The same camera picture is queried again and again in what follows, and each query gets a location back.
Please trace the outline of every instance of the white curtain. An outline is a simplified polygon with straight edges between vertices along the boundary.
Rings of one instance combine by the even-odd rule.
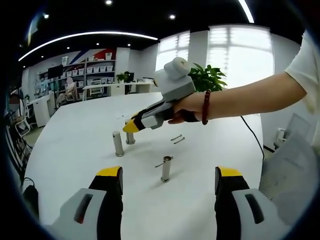
[[[271,76],[274,55],[269,29],[252,25],[210,27],[206,63],[221,68],[227,88]]]
[[[182,32],[177,35],[160,40],[156,56],[155,70],[164,68],[164,65],[175,57],[188,60],[190,32]]]

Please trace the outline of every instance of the metal cylinder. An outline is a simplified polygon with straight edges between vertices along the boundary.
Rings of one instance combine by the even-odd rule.
[[[120,132],[114,131],[112,133],[112,136],[113,136],[113,143],[114,143],[114,148],[115,148],[115,155],[117,157],[122,157],[125,154],[125,152],[122,147]]]
[[[130,121],[130,119],[125,120],[125,124],[127,124],[129,121]],[[125,135],[126,135],[126,140],[125,140],[126,144],[128,144],[128,145],[135,144],[136,140],[134,138],[134,134],[133,133],[126,132]]]
[[[164,183],[169,182],[171,159],[171,156],[165,156],[163,158],[161,181]]]

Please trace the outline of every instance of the person's hand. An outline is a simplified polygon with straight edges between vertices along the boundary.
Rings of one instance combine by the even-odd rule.
[[[187,96],[180,101],[173,104],[174,117],[169,120],[169,124],[180,124],[184,122],[183,117],[179,113],[180,110],[184,109],[194,113],[197,120],[202,120],[202,107],[204,104],[205,93],[195,92],[190,96]]]

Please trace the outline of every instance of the desk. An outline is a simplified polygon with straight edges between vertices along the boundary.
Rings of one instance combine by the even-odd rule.
[[[118,95],[125,95],[125,86],[132,85],[136,87],[136,93],[149,93],[150,86],[154,85],[153,82],[128,82],[128,83],[111,83],[111,84],[97,84],[97,85],[88,85],[83,88],[83,97],[82,101],[87,100],[87,90],[95,88],[108,87],[108,97],[114,97]]]
[[[81,101],[60,107],[33,147],[25,176],[39,192],[42,224],[52,224],[60,207],[80,188],[89,187],[103,168],[123,167],[123,240],[215,239],[215,167],[242,172],[258,188],[261,150],[240,117],[169,125],[135,133],[123,157],[115,156],[112,132],[125,119],[162,99],[159,92]],[[259,115],[244,117],[263,145]],[[185,140],[170,139],[182,134]],[[170,181],[155,168],[169,155]]]
[[[36,125],[38,128],[45,126],[49,122],[50,116],[55,112],[54,93],[50,91],[48,95],[32,100],[27,105],[33,105]]]

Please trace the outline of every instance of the ceiling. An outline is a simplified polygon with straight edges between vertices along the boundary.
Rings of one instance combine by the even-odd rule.
[[[282,0],[246,0],[256,25],[269,27],[272,33],[301,42],[302,24]],[[21,2],[20,24],[15,33],[16,58],[50,40],[83,32],[121,31],[162,39],[191,30],[208,29],[219,24],[247,24],[248,19],[238,0],[32,0]],[[27,29],[36,14],[41,17],[37,31],[28,46]],[[67,51],[84,49],[127,47],[142,50],[157,41],[131,36],[87,35],[54,42],[31,53],[19,64],[32,66],[43,59]]]

